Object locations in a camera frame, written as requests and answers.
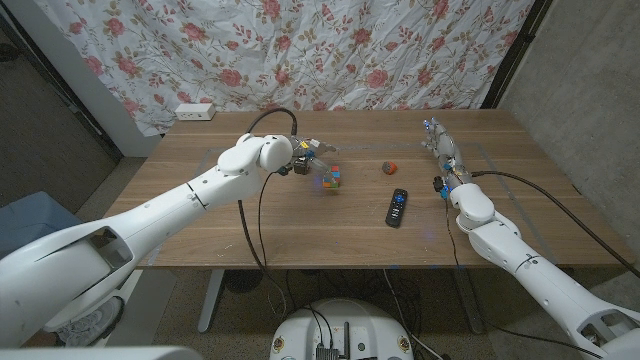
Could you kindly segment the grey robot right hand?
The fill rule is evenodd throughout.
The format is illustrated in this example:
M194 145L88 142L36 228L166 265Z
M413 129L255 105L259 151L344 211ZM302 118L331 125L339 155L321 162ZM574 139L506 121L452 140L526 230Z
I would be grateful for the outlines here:
M439 162L443 183L449 191L471 183L471 175L464 166L459 147L447 129L434 117L423 121L425 140L422 146L428 149Z

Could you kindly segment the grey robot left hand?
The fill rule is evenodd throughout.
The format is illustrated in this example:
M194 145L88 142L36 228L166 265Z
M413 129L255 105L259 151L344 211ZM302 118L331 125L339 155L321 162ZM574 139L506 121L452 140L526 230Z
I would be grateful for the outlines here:
M322 174L331 172L331 166L321 161L319 156L326 152L335 152L336 148L333 145L317 139L298 136L291 136L289 140L293 153L288 166L296 174L307 175L311 170L319 171Z

